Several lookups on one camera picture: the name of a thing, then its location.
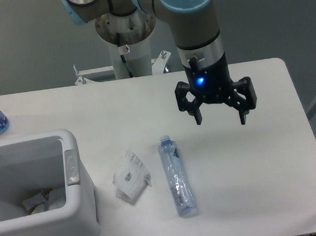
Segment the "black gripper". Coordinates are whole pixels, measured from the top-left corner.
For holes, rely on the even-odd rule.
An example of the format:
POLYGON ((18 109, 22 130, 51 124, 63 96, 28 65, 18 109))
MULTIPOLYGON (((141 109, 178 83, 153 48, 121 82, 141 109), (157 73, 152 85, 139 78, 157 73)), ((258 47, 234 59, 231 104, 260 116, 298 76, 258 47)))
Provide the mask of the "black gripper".
POLYGON ((241 125, 245 125, 246 116, 256 108, 257 95, 250 77, 243 77, 237 82, 231 80, 221 36, 218 35, 213 42, 197 49, 179 48, 178 54, 189 82, 180 81, 175 87, 178 109, 181 112, 187 111, 201 125, 199 107, 202 102, 225 102, 238 110, 241 125), (192 102, 187 99, 189 92, 195 96, 192 102))

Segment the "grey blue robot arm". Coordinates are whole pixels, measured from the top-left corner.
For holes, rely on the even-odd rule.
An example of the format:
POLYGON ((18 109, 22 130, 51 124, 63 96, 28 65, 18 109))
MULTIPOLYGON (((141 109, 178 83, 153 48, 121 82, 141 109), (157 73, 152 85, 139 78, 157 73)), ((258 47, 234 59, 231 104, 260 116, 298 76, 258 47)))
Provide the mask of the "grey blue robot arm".
POLYGON ((202 121, 202 104, 226 104, 245 122, 257 95, 247 76, 230 78, 213 0, 60 0, 78 25, 96 24, 100 37, 114 47, 126 77, 139 66, 130 56, 160 20, 169 25, 187 82, 179 82, 175 97, 180 111, 202 121))

